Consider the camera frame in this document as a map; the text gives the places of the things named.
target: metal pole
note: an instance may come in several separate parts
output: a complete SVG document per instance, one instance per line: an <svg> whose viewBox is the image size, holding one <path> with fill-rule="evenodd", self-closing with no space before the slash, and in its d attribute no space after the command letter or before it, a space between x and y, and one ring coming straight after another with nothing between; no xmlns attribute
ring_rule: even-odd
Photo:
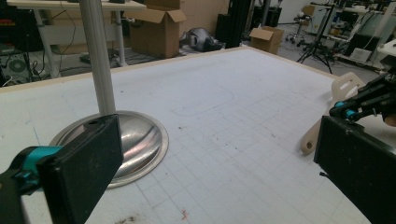
<svg viewBox="0 0 396 224"><path fill-rule="evenodd" d="M79 1L90 53L93 82L101 116L115 114L113 85L108 59L101 0Z"/></svg>
<svg viewBox="0 0 396 224"><path fill-rule="evenodd" d="M392 16L393 11L395 10L396 2L391 2L385 11L384 16L382 17L381 21L379 22L377 28L375 29L375 33L373 36L380 36L384 31L384 28L387 26L389 18Z"/></svg>
<svg viewBox="0 0 396 224"><path fill-rule="evenodd" d="M329 21L330 14L331 14L331 12L329 13L329 11L331 11L329 8L325 7L322 10L326 10L326 12L324 13L323 19L320 23L317 36L315 37L315 41L320 41L320 39L322 38L324 30L326 29L326 26L327 26L327 23Z"/></svg>
<svg viewBox="0 0 396 224"><path fill-rule="evenodd" d="M123 46L121 14L119 11L115 11L115 12L116 12L117 40L119 41L119 64L120 66L127 66L128 64L125 62L125 51Z"/></svg>
<svg viewBox="0 0 396 224"><path fill-rule="evenodd" d="M271 0L265 0L264 9L262 10L262 27L265 26L265 23L267 21L270 4L271 4Z"/></svg>
<svg viewBox="0 0 396 224"><path fill-rule="evenodd" d="M256 2L255 0L250 0L250 9L247 14L247 25L245 26L245 32L247 32L247 33L250 31L250 25L251 25L251 21L253 19L254 3L255 2Z"/></svg>
<svg viewBox="0 0 396 224"><path fill-rule="evenodd" d="M41 41L43 42L43 48L49 60L50 76L52 78L56 78L59 76L59 69L58 66L55 64L55 61L53 60L52 51L50 50L50 44L47 40L46 34L44 34L45 31L43 20L41 20L40 12L38 11L38 9L34 9L33 12L35 13L35 22L37 24L38 32L41 36Z"/></svg>

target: tripod stand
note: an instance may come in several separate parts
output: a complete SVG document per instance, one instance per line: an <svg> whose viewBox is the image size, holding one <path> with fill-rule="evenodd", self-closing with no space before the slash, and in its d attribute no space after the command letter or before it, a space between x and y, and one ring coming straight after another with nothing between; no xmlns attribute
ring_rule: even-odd
<svg viewBox="0 0 396 224"><path fill-rule="evenodd" d="M318 34L315 37L315 41L313 43L309 44L305 48L305 53L303 54L303 56L301 56L301 58L299 60L297 60L297 63L303 63L305 59L312 56L315 59L318 59L322 63L324 63L329 68L329 71L332 74L332 69L330 68L329 59L328 59L328 56L326 53L327 48L326 48L326 46L323 46L323 44L320 42L320 39L322 38L324 30L326 28L326 25L329 22L330 16L332 15L332 11L334 10L334 5L332 5L332 7L330 7L330 8L326 7L325 9L326 9L326 13L320 23ZM318 49L323 54L323 58L321 58L318 55Z"/></svg>

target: robotic arm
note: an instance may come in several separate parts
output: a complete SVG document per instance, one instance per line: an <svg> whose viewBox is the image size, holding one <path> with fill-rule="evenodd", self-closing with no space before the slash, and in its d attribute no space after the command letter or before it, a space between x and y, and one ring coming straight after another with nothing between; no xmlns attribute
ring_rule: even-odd
<svg viewBox="0 0 396 224"><path fill-rule="evenodd" d="M1 223L29 223L21 202L42 188L54 223L84 223L123 160L118 115L84 125L64 147L28 147L0 174Z"/></svg>
<svg viewBox="0 0 396 224"><path fill-rule="evenodd" d="M358 121L369 115L381 114L383 120L396 114L396 75L387 74L358 89L358 94L335 104L330 116Z"/></svg>
<svg viewBox="0 0 396 224"><path fill-rule="evenodd" d="M355 122L394 114L396 76L388 74L336 103L320 125L314 162L372 223L396 223L396 152Z"/></svg>

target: cardboard box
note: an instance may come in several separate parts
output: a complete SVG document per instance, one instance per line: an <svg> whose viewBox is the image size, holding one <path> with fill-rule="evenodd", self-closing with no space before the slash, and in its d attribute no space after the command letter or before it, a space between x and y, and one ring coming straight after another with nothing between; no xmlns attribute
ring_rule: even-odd
<svg viewBox="0 0 396 224"><path fill-rule="evenodd" d="M305 6L305 7L303 7L303 9L302 9L302 12L305 14L305 15L309 15L309 16L313 16L314 15L314 11L315 11L315 6ZM309 23L310 21L303 21L303 25L304 26L308 26L310 23Z"/></svg>
<svg viewBox="0 0 396 224"><path fill-rule="evenodd" d="M250 33L250 46L255 49L277 54L277 50L282 42L283 30L270 26L254 28Z"/></svg>
<svg viewBox="0 0 396 224"><path fill-rule="evenodd" d="M179 23L187 18L180 10L180 0L146 0L146 10L125 11L134 18L131 24L131 46L139 53L160 58L178 55Z"/></svg>

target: round metal base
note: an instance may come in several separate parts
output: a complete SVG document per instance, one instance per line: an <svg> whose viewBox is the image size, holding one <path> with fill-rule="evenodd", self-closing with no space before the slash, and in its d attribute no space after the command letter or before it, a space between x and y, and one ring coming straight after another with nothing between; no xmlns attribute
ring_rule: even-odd
<svg viewBox="0 0 396 224"><path fill-rule="evenodd" d="M169 145L163 125L147 115L130 111L117 111L124 161L109 188L119 187L148 174L163 159ZM92 115L76 121L58 133L50 142L52 146L64 146L84 132L84 123L99 118Z"/></svg>

